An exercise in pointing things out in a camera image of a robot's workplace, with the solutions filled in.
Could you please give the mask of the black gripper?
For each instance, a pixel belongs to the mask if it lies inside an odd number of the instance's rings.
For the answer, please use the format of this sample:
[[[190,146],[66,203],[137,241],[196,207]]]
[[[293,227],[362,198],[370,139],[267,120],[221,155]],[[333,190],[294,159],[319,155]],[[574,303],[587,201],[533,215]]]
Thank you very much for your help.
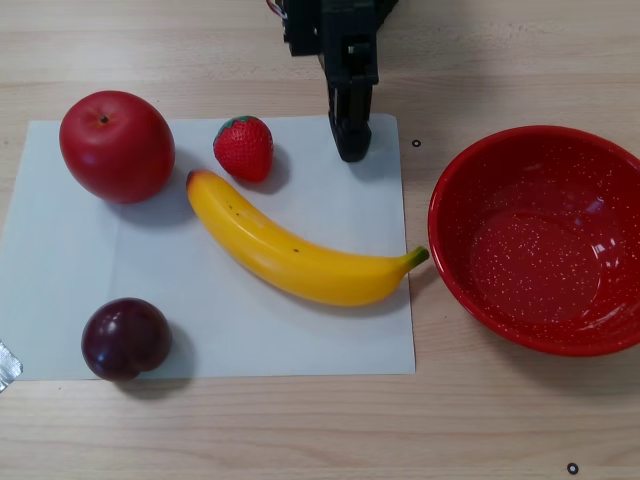
[[[291,55],[316,56],[325,72],[329,124],[343,161],[360,161],[368,151],[371,83],[379,81],[377,32],[395,6],[394,1],[282,3],[284,41]],[[351,93],[334,83],[351,83]]]

